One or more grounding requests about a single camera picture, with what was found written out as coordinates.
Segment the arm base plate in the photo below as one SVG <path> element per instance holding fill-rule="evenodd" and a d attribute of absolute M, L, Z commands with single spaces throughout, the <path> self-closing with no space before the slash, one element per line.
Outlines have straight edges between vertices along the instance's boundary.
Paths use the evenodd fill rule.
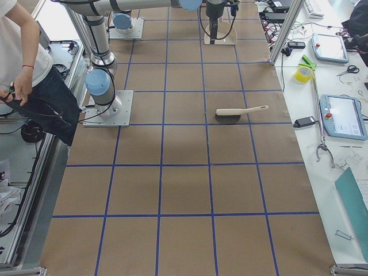
<path fill-rule="evenodd" d="M 109 24 L 109 33 L 111 40 L 141 40 L 143 35 L 143 18 L 132 18 L 132 25 L 127 29 L 116 29 L 113 21 Z"/>
<path fill-rule="evenodd" d="M 133 90 L 116 90 L 112 105 L 96 105 L 92 96 L 82 124 L 85 127 L 128 127 L 133 103 Z"/>

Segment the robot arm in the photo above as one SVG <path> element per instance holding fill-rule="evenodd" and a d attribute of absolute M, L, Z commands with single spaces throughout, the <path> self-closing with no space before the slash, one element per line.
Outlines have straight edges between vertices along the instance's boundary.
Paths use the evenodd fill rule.
<path fill-rule="evenodd" d="M 87 73 L 85 86 L 94 101 L 94 111 L 91 117 L 85 117 L 85 124 L 129 123 L 133 97 L 132 90 L 115 88 L 114 74 L 117 70 L 117 59 L 110 51 L 108 31 L 105 24 L 105 14 L 115 12 L 125 16 L 132 9 L 149 9 L 158 7 L 182 8 L 195 11 L 202 5 L 201 1 L 59 1 L 64 5 L 81 36 L 83 45 L 89 49 L 93 65 Z"/>

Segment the bystander hand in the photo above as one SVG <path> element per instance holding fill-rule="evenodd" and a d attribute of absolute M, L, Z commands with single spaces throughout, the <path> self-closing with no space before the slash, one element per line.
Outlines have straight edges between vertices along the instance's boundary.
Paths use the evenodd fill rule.
<path fill-rule="evenodd" d="M 23 71 L 14 81 L 15 94 L 21 101 L 20 106 L 27 103 L 28 95 L 32 92 L 32 76 L 31 71 Z"/>

